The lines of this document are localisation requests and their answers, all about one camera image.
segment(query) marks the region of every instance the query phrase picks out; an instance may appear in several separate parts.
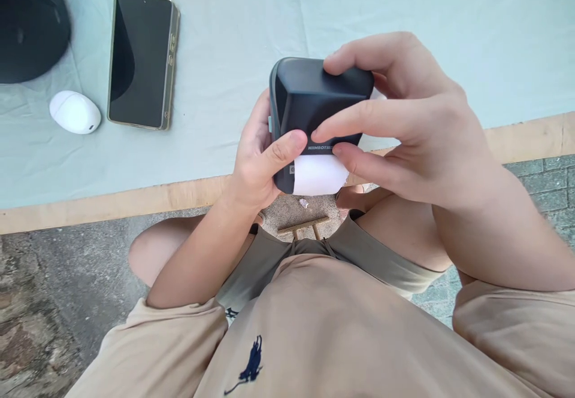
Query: khaki shorts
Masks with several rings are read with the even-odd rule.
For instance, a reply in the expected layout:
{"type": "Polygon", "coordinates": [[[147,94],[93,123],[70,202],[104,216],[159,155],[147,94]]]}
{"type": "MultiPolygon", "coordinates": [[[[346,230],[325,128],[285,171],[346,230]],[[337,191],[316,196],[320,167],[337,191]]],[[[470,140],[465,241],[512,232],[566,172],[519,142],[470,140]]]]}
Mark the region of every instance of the khaki shorts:
{"type": "Polygon", "coordinates": [[[373,238],[355,223],[363,214],[352,209],[339,229],[321,241],[283,242],[253,225],[250,233],[255,239],[216,296],[228,318],[235,318],[247,302],[258,297],[282,260],[296,254],[324,254],[351,263],[407,299],[424,292],[443,274],[416,265],[373,238]]]}

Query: white paper strip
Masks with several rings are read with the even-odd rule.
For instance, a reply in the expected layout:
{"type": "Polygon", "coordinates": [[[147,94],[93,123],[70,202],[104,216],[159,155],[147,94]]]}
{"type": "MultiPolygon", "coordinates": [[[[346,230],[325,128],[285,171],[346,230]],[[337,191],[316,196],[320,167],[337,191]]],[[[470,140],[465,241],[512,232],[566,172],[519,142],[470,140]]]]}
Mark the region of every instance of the white paper strip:
{"type": "Polygon", "coordinates": [[[293,193],[299,196],[333,195],[346,183],[349,174],[331,154],[299,156],[294,169],[293,193]]]}

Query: black portable printer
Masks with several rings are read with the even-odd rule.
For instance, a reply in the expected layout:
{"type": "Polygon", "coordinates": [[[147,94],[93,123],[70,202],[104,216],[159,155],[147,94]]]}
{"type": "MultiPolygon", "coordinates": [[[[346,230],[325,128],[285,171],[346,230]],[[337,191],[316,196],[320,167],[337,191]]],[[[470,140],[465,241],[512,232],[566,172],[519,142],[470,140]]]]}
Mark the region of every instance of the black portable printer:
{"type": "MultiPolygon", "coordinates": [[[[323,144],[311,140],[311,133],[335,113],[369,99],[373,91],[373,74],[351,68],[339,76],[323,70],[323,60],[284,58],[270,75],[271,137],[277,140],[290,130],[301,129],[307,134],[307,147],[302,154],[332,154],[338,142],[357,145],[361,133],[333,138],[323,144]]],[[[278,189],[293,193],[295,173],[293,162],[274,175],[278,189]]]]}

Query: t-shirt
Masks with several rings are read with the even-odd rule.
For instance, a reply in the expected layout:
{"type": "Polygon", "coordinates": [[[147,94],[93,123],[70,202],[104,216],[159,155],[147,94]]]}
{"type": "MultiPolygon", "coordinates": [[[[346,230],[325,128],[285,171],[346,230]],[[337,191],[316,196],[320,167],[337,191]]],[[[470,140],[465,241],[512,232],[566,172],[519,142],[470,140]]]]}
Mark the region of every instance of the t-shirt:
{"type": "Polygon", "coordinates": [[[356,266],[302,254],[229,329],[214,299],[140,300],[68,396],[575,396],[575,291],[475,281],[453,329],[356,266]]]}

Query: smartphone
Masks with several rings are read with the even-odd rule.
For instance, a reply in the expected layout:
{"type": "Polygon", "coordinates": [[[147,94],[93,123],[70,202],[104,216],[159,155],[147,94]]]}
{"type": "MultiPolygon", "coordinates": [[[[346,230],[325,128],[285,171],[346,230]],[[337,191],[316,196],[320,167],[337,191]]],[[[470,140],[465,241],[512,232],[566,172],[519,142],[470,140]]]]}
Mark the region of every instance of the smartphone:
{"type": "Polygon", "coordinates": [[[179,20],[172,0],[114,0],[109,121],[169,128],[179,20]]]}

